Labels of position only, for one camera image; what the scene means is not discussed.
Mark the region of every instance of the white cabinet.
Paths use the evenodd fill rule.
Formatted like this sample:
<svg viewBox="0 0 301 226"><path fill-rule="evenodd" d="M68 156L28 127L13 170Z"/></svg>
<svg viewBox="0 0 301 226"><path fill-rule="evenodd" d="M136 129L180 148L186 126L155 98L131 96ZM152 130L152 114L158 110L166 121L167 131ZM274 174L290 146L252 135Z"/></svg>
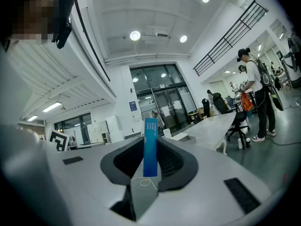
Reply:
<svg viewBox="0 0 301 226"><path fill-rule="evenodd" d="M110 141L109 131L106 121L97 122L94 124L87 125L88 133L91 143L104 142L108 143Z"/></svg>

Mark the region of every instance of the doorway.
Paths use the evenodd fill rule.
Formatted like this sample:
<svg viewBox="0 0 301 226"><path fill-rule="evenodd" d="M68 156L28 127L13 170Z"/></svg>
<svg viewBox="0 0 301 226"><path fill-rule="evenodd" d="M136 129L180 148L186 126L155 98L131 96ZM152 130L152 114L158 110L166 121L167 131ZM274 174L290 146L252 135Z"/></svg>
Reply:
<svg viewBox="0 0 301 226"><path fill-rule="evenodd" d="M154 92L154 95L171 133L189 125L185 107L176 88Z"/></svg>

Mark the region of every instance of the black pants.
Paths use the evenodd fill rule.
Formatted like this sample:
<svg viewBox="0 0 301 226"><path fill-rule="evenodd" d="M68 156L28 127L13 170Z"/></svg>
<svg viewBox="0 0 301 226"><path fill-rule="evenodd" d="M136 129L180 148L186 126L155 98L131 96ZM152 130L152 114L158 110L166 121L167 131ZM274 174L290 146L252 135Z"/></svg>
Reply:
<svg viewBox="0 0 301 226"><path fill-rule="evenodd" d="M263 138L266 135L267 116L269 118L269 131L273 131L275 129L275 113L272 107L272 102L269 98L269 93L265 90L265 88L255 92L255 99L256 105L260 105L257 108L259 118L259 132L257 136L259 138Z"/></svg>

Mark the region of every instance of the blue sign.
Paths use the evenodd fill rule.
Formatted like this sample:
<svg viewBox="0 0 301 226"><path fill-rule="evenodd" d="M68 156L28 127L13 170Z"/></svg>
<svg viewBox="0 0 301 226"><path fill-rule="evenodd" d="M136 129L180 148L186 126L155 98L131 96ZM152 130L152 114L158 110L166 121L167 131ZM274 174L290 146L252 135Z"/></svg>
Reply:
<svg viewBox="0 0 301 226"><path fill-rule="evenodd" d="M129 104L130 104L131 111L136 111L137 110L137 106L136 106L135 101L132 101Z"/></svg>
<svg viewBox="0 0 301 226"><path fill-rule="evenodd" d="M156 177L158 175L157 165L157 138L158 119L145 118L144 129L144 177Z"/></svg>

